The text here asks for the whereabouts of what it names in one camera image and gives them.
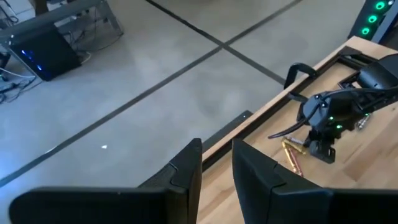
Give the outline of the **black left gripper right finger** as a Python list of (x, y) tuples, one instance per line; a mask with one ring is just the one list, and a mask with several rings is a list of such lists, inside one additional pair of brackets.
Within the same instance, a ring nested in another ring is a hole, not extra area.
[(240, 139), (232, 165), (245, 223), (397, 223), (396, 190), (320, 187)]

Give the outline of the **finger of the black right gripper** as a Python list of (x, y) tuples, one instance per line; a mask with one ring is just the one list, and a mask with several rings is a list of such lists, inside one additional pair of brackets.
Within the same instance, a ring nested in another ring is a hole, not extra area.
[(334, 140), (312, 140), (310, 141), (310, 154), (317, 159), (332, 164), (335, 162), (335, 149), (332, 148)]

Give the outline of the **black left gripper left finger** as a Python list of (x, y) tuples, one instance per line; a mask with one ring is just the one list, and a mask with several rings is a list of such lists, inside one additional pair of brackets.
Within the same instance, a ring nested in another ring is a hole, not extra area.
[(16, 197), (11, 223), (195, 223), (202, 180), (202, 142), (192, 139), (138, 187), (40, 187)]

